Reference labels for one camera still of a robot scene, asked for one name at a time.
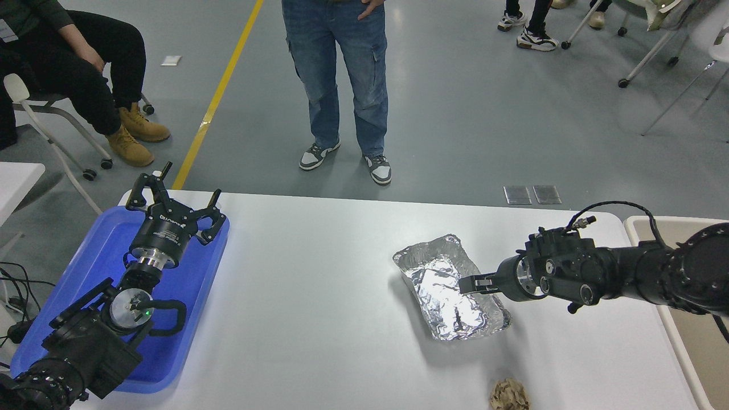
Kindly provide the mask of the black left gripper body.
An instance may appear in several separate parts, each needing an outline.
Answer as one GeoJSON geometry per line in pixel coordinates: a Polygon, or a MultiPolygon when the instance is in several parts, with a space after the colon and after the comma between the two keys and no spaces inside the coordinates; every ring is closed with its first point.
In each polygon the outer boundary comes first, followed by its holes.
{"type": "Polygon", "coordinates": [[[172,200],[168,204],[154,203],[148,206],[145,219],[129,246],[136,259],[144,255],[166,255],[165,268],[179,265],[192,235],[197,232],[197,221],[192,217],[194,210],[183,203],[172,200]]]}

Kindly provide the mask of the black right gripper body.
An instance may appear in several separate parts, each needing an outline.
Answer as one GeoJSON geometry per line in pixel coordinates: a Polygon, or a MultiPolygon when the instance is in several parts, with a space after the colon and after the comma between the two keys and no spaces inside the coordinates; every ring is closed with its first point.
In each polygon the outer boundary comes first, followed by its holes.
{"type": "Polygon", "coordinates": [[[515,255],[503,260],[494,275],[494,283],[500,293],[515,302],[522,301],[522,288],[517,273],[521,259],[520,255],[515,255]]]}

